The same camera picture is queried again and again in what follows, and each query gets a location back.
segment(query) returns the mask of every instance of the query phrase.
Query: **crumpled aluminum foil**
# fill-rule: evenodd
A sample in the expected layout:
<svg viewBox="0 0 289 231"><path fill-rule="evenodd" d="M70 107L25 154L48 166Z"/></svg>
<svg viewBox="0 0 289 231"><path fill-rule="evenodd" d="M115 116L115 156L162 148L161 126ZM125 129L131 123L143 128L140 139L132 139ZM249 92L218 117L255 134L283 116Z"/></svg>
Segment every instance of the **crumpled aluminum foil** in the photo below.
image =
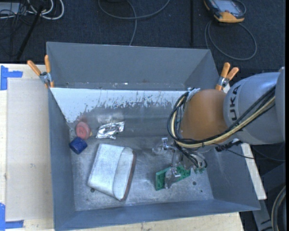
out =
<svg viewBox="0 0 289 231"><path fill-rule="evenodd" d="M97 139L109 138L115 140L116 137L114 135L116 135L119 132L122 132L124 130L124 125L125 125L124 121L104 124L98 128L96 138Z"/></svg>

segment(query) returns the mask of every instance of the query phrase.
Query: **yellow cable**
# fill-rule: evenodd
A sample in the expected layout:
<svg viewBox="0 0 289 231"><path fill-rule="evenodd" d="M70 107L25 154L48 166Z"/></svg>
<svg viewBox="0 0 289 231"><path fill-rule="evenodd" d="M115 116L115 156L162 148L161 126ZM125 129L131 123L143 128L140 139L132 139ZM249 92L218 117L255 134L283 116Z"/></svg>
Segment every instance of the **yellow cable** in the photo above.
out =
<svg viewBox="0 0 289 231"><path fill-rule="evenodd" d="M184 97L180 99L180 101L178 102L177 106L178 107L181 102L183 101ZM242 127L246 126L249 122L251 122L252 120L254 120L256 117L258 117L259 115L262 114L262 112L265 111L265 109L274 102L275 100L275 96L273 98L271 98L263 107L261 107L258 111L256 111L254 114L252 114L249 118L247 118L246 120L244 120L242 123L240 123L238 126L234 127L233 129L231 129L229 132L225 133L224 135L221 135L220 137L217 137L213 140L210 141L206 141L203 143L196 143L196 144L185 144L182 142L179 142L177 140L175 140L177 142L177 144L179 146L182 147L186 147L186 148L197 148L197 147L201 147L203 145L210 145L213 143L218 143L218 141L221 141L227 137L229 137L230 135L234 134L235 132L239 131ZM177 114L177 111L175 111L171 117L171 133L172 135L175 137L175 131L174 131L174 118Z"/></svg>

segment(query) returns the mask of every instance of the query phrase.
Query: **gray bin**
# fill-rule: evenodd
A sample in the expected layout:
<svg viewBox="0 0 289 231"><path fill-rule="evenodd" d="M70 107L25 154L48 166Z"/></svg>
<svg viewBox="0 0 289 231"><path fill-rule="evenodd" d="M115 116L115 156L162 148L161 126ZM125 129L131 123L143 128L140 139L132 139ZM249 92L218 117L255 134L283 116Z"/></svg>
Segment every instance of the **gray bin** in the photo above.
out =
<svg viewBox="0 0 289 231"><path fill-rule="evenodd" d="M176 98L188 87L215 88L219 75L210 50L47 42L46 52L55 83L49 89L49 126L56 230L260 209L245 158L229 152L210 150L202 174L192 171L170 189L154 188L155 173L169 167L171 154L155 155L151 149L168 135L167 119ZM56 88L64 89L64 101L54 96ZM83 110L88 97L99 90L122 97L160 91L169 100L160 105L158 98L148 105L142 98L134 105L117 106L115 112L102 104ZM66 117L78 108L93 134L109 117L123 119L125 130L115 140L91 136L88 147L77 155L68 147L76 120ZM86 184L99 143L128 146L137 154L126 201L91 192ZM232 150L242 153L239 146Z"/></svg>

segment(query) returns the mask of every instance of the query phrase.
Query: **pink round object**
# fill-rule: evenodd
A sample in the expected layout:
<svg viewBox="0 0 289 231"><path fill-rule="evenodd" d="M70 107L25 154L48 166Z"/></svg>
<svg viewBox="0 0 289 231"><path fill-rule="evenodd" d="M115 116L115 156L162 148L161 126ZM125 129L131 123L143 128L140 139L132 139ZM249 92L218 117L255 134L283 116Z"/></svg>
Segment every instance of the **pink round object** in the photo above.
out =
<svg viewBox="0 0 289 231"><path fill-rule="evenodd" d="M87 123L81 121L76 126L76 134L78 137L82 138L83 140L86 140L91 135L91 129L89 128Z"/></svg>

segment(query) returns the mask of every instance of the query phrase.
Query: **blue tape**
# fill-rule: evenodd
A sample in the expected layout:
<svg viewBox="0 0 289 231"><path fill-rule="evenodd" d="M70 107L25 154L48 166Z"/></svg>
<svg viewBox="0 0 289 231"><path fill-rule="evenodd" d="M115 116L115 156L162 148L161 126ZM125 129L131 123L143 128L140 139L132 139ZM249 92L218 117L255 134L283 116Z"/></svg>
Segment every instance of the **blue tape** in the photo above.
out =
<svg viewBox="0 0 289 231"><path fill-rule="evenodd" d="M0 203L0 231L5 229L18 229L22 228L24 220L22 221L5 221L5 205Z"/></svg>
<svg viewBox="0 0 289 231"><path fill-rule="evenodd" d="M11 71L3 65L1 65L1 76L0 76L0 90L7 90L8 88L8 78L21 78L23 72L21 71Z"/></svg>

